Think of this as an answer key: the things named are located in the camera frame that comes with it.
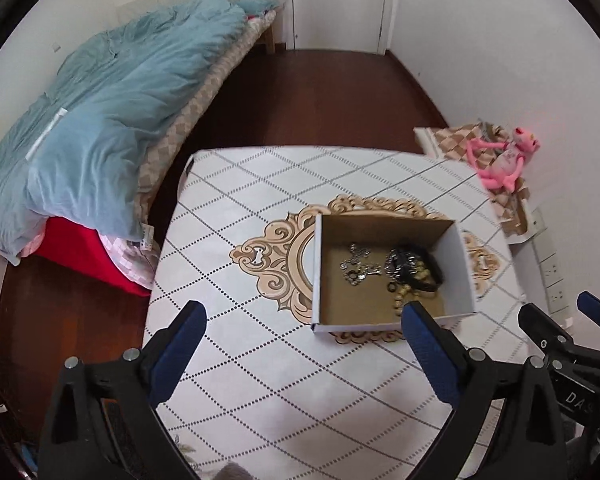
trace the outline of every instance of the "checkered cloth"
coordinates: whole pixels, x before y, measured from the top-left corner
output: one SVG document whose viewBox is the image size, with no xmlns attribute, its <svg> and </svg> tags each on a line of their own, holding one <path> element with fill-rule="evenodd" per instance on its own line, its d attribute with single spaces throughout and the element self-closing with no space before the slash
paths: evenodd
<svg viewBox="0 0 600 480">
<path fill-rule="evenodd" d="M 450 160 L 466 160 L 466 143 L 469 139 L 482 138 L 482 126 L 485 126 L 488 142 L 506 142 L 511 135 L 501 126 L 492 124 L 469 124 L 460 128 L 416 128 L 414 132 L 425 154 L 434 158 L 449 158 Z M 484 169 L 496 160 L 498 154 L 491 148 L 479 150 L 476 157 L 477 165 Z M 488 192 L 496 216 L 500 219 L 505 235 L 523 236 L 529 231 L 523 201 L 529 198 L 529 189 L 524 179 L 516 181 L 516 191 Z"/>
</svg>

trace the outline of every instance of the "wooden floor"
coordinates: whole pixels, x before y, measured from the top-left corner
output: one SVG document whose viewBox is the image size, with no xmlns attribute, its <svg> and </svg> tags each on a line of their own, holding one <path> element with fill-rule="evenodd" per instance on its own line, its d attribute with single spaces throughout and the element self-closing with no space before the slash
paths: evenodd
<svg viewBox="0 0 600 480">
<path fill-rule="evenodd" d="M 164 239 L 176 184 L 201 148 L 320 144 L 419 152 L 413 128 L 445 126 L 390 56 L 300 51 L 251 54 L 222 86 L 179 153 L 152 208 Z M 147 298 L 43 258 L 9 266 L 0 297 L 0 389 L 35 438 L 58 370 L 71 355 L 112 360 L 142 343 Z"/>
</svg>

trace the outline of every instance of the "open box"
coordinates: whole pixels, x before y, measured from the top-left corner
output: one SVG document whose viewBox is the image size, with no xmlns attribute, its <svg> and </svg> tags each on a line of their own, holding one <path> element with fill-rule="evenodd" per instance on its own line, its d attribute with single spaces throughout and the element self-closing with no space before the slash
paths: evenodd
<svg viewBox="0 0 600 480">
<path fill-rule="evenodd" d="M 350 245 L 369 248 L 366 264 L 379 264 L 389 250 L 406 243 L 426 248 L 442 270 L 443 283 L 430 294 L 406 301 L 420 301 L 440 324 L 448 324 L 475 312 L 475 286 L 468 253 L 458 224 L 452 220 L 418 219 L 387 215 L 318 215 L 315 219 L 314 332 L 382 332 L 400 330 L 395 313 L 395 293 L 387 290 L 390 277 L 368 276 L 352 286 L 340 263 L 351 256 Z"/>
</svg>

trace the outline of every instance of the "blue comforter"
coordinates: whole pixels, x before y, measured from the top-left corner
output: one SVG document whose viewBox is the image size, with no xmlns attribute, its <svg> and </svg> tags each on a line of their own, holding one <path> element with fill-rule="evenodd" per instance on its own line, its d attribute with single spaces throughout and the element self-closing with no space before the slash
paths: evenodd
<svg viewBox="0 0 600 480">
<path fill-rule="evenodd" d="M 0 143 L 0 253 L 17 264 L 49 216 L 140 240 L 133 201 L 146 150 L 241 35 L 245 9 L 274 5 L 193 0 L 97 34 L 70 54 Z M 68 113 L 44 136 L 61 108 Z"/>
</svg>

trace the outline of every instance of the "table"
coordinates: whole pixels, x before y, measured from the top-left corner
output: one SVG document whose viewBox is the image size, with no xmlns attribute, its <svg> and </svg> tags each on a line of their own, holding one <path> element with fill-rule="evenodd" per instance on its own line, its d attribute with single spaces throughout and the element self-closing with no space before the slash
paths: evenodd
<svg viewBox="0 0 600 480">
<path fill-rule="evenodd" d="M 314 335 L 313 220 L 366 211 L 461 222 L 479 313 L 451 329 L 523 362 L 523 303 L 487 193 L 468 165 L 410 153 L 269 147 L 198 152 L 158 264 L 145 341 L 189 300 L 208 328 L 157 413 L 198 474 L 402 480 L 450 410 L 399 332 Z M 486 450 L 490 410 L 462 476 Z"/>
</svg>

